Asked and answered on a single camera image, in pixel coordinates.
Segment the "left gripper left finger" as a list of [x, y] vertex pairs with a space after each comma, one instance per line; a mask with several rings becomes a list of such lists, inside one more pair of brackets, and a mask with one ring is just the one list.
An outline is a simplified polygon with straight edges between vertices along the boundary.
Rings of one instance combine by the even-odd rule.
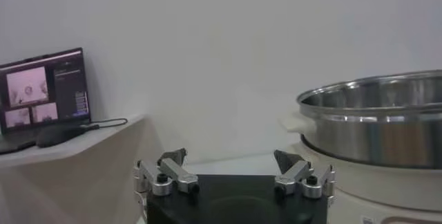
[[194, 195], [200, 192], [199, 178], [187, 172], [182, 164], [185, 148], [165, 152], [156, 163], [138, 160], [133, 168], [134, 190], [138, 194], [152, 192], [154, 196], [169, 196], [173, 185], [179, 192]]

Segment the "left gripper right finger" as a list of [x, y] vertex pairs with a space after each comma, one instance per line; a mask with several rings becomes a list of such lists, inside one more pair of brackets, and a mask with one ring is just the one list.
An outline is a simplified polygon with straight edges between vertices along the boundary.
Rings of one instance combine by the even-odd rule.
[[335, 198], [336, 171], [331, 165], [312, 163], [281, 150], [275, 150], [273, 156], [281, 172], [274, 178], [276, 198], [284, 199], [298, 190], [305, 198]]

